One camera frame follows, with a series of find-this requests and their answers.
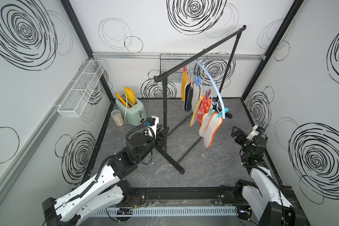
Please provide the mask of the light blue arc hanger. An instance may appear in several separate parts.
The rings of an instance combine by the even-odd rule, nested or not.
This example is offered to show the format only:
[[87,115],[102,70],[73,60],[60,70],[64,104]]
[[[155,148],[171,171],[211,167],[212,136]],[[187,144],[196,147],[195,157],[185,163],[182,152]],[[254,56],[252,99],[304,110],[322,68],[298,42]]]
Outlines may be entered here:
[[223,99],[222,99],[222,96],[221,96],[221,93],[219,91],[219,88],[217,87],[216,85],[216,82],[213,80],[213,77],[212,75],[208,72],[208,70],[205,68],[205,66],[203,64],[201,64],[199,61],[197,60],[194,60],[194,62],[200,66],[202,68],[202,70],[206,73],[206,75],[208,76],[208,78],[210,79],[210,81],[212,82],[212,85],[217,93],[217,97],[218,97],[218,100],[220,101],[220,105],[221,105],[221,111],[225,108],[225,105],[224,105],[224,102],[223,102]]

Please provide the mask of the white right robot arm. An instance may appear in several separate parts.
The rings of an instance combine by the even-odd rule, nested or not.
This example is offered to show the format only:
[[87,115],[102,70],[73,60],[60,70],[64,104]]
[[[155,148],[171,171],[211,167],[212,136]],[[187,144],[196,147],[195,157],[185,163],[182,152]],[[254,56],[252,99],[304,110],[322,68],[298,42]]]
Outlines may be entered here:
[[265,129],[255,125],[250,134],[232,128],[231,137],[241,146],[241,164],[247,169],[252,182],[239,180],[237,194],[250,206],[259,226],[304,226],[306,216],[287,195],[293,195],[289,186],[281,186],[272,177],[263,156],[266,151]]

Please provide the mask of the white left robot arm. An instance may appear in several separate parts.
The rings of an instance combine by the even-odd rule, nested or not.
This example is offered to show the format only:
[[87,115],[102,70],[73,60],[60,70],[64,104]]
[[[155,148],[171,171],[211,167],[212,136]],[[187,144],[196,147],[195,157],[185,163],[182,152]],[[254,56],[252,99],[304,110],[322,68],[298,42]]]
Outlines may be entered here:
[[85,183],[68,194],[42,203],[45,226],[79,226],[98,211],[119,204],[133,193],[126,176],[137,169],[152,150],[159,146],[169,128],[147,134],[131,130],[126,134],[126,146],[118,153],[106,157],[97,172]]

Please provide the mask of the black metal clothes rack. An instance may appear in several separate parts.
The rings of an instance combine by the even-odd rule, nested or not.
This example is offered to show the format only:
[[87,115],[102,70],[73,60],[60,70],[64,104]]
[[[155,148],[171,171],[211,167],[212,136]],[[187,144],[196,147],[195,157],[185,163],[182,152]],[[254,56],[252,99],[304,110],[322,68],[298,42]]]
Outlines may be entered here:
[[[175,73],[177,70],[179,70],[180,68],[183,68],[183,67],[186,67],[188,64],[190,64],[191,62],[195,62],[196,61],[196,64],[197,65],[200,65],[197,61],[197,59],[199,59],[200,57],[202,57],[203,55],[208,55],[209,51],[210,50],[213,50],[214,48],[220,46],[221,44],[225,43],[226,41],[228,41],[229,39],[233,38],[236,36],[236,40],[235,40],[235,43],[234,43],[234,46],[232,48],[232,52],[230,54],[230,58],[229,58],[229,62],[227,64],[227,68],[225,70],[225,76],[226,74],[228,73],[228,70],[229,70],[229,67],[230,67],[230,63],[232,62],[233,60],[233,57],[234,57],[234,53],[236,51],[236,48],[237,48],[237,45],[238,45],[238,42],[241,38],[241,35],[242,35],[242,32],[246,30],[246,25],[243,25],[241,28],[239,28],[237,31],[231,33],[230,35],[226,36],[225,38],[219,40],[218,42],[214,43],[213,45],[203,49],[202,51],[200,51],[199,53],[193,55],[192,57],[188,57],[186,59],[184,59],[180,64],[174,66],[173,68],[165,71],[164,73],[161,73],[160,75],[158,76],[154,76],[154,81],[156,83],[159,83],[159,82],[162,82],[162,87],[163,87],[163,126],[164,127],[167,127],[167,87],[168,87],[168,77]],[[223,78],[223,81],[221,82],[221,85],[220,85],[220,88],[218,89],[216,83],[214,82],[213,78],[210,76],[210,74],[208,73],[207,70],[205,70],[205,67],[203,66],[202,67],[202,70],[205,71],[209,77],[209,79],[211,80],[215,90],[216,90],[216,93],[218,95],[216,101],[218,99],[221,99],[221,91],[222,91],[222,88],[223,88],[223,84],[225,82],[225,76]],[[192,80],[190,81],[187,81],[189,83],[186,83],[185,84],[185,88],[184,88],[184,97],[185,97],[185,100],[184,100],[184,106],[187,107],[188,104],[191,104],[192,101],[189,101],[189,93],[191,92],[190,89],[187,89],[187,86],[188,84],[191,85],[191,82]],[[224,104],[223,104],[223,100],[221,99],[220,100],[220,103],[221,103],[221,110],[222,110],[222,117],[223,119],[225,119],[225,117],[228,117],[228,118],[232,118],[232,115],[230,113],[225,113],[224,112]],[[170,136],[174,131],[176,131],[176,129],[181,126],[184,122],[186,122],[187,119],[190,118],[190,116],[194,116],[195,114],[193,113],[192,115],[188,115],[187,118],[183,119],[177,126],[175,126],[171,131],[168,132],[168,135],[167,136]],[[181,158],[178,160],[178,161],[175,161],[168,153],[167,153],[167,137],[164,138],[164,144],[163,144],[163,147],[160,147],[160,146],[156,146],[155,149],[174,167],[174,169],[176,169],[181,175],[185,174],[185,169],[180,166],[180,162],[191,152],[191,150],[200,142],[201,138],[198,138],[195,143],[181,156]]]

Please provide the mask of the white insole orange trim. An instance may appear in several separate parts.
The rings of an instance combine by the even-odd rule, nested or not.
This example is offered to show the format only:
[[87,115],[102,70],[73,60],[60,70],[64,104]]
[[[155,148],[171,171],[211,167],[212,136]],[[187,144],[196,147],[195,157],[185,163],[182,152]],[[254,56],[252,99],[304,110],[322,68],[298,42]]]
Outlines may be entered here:
[[221,126],[222,122],[223,122],[223,118],[219,116],[218,113],[213,113],[210,116],[209,121],[207,122],[205,126],[204,136],[203,136],[204,145],[207,148],[210,148],[213,142],[214,136],[217,130],[219,129],[219,127]]

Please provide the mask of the red insole orange trim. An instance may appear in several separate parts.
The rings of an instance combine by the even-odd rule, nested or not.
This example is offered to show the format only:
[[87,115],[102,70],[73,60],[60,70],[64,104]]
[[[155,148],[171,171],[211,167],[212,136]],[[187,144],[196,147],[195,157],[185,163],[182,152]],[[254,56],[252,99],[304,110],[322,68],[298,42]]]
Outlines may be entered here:
[[211,107],[212,101],[208,96],[204,96],[197,113],[197,119],[200,125],[202,125],[202,119],[206,113],[208,113]]

